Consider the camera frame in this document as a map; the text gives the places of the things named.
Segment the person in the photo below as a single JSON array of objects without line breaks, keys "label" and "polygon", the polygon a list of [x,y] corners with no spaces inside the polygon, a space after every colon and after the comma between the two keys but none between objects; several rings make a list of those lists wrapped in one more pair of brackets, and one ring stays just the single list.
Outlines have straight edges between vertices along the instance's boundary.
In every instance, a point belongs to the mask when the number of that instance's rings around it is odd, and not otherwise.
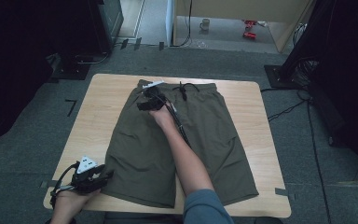
[{"label": "person", "polygon": [[[204,164],[179,134],[167,107],[149,111],[149,114],[166,135],[172,151],[176,173],[186,196],[184,222],[234,223],[214,192]],[[66,190],[59,193],[50,223],[71,223],[87,201],[99,192],[96,190],[87,195],[79,195],[74,191]]]}]

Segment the hand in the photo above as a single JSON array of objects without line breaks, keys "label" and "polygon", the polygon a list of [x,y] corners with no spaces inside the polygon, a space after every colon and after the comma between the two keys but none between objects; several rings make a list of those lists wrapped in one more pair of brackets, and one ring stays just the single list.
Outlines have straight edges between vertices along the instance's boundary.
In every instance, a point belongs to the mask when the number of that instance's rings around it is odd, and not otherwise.
[{"label": "hand", "polygon": [[53,218],[50,223],[70,223],[72,218],[81,211],[89,199],[97,195],[101,190],[80,195],[73,190],[65,190],[57,195]]},{"label": "hand", "polygon": [[167,106],[171,106],[170,103],[164,105],[160,110],[150,110],[149,114],[155,119],[158,126],[162,129],[175,127],[173,117],[168,111]]}]

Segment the shorts waistband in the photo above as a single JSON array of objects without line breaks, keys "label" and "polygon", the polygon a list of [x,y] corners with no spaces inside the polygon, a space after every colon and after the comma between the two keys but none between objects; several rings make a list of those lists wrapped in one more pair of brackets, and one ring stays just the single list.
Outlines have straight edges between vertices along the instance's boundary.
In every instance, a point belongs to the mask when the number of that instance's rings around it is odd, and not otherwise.
[{"label": "shorts waistband", "polygon": [[[137,89],[141,90],[143,86],[152,83],[151,81],[146,81],[144,79],[140,79],[138,82]],[[205,83],[205,84],[193,84],[191,82],[182,83],[182,87],[185,86],[186,91],[217,91],[216,84],[214,83]],[[161,83],[158,84],[157,87],[162,91],[172,91],[174,88],[179,88],[180,83],[173,84],[173,83]]]}]

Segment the floor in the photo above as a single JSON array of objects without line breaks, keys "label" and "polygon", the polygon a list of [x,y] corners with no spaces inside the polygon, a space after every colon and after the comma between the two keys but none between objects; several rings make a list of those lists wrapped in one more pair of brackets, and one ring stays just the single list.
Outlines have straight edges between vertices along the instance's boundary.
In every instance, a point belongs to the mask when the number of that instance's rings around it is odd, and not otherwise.
[{"label": "floor", "polygon": [[[135,41],[142,38],[142,44],[158,45],[167,43],[165,20],[167,15],[167,0],[121,0],[124,24],[120,36]],[[241,20],[209,19],[208,31],[200,29],[204,18],[178,17],[176,45],[184,44],[184,48],[192,49],[221,49],[259,53],[280,53],[277,51],[267,26],[255,25],[251,32],[255,39],[244,38],[245,24]],[[282,54],[288,55],[293,43],[288,43]]]}]

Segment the right hand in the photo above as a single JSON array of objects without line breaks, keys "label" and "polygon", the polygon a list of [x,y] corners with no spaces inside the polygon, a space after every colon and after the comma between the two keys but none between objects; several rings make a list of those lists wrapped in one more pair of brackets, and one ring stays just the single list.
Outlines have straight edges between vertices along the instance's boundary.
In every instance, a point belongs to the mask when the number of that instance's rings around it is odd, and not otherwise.
[{"label": "right hand", "polygon": [[173,117],[168,111],[167,106],[171,106],[170,103],[164,105],[160,110],[150,110],[149,114],[155,119],[158,126],[162,129],[175,127]]}]

